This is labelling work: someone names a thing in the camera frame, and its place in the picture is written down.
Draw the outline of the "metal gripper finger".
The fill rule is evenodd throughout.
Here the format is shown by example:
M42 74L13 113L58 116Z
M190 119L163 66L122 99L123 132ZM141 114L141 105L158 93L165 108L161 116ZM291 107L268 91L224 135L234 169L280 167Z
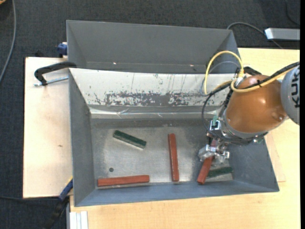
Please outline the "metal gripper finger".
M206 144L203 148L201 148L198 152L198 157L201 162L203 162L205 159L209 157L213 157L216 153L216 148Z
M229 158L230 158L230 152L229 151L216 153L216 155L214 156L214 159L215 159L216 163L218 163L218 164L223 164Z

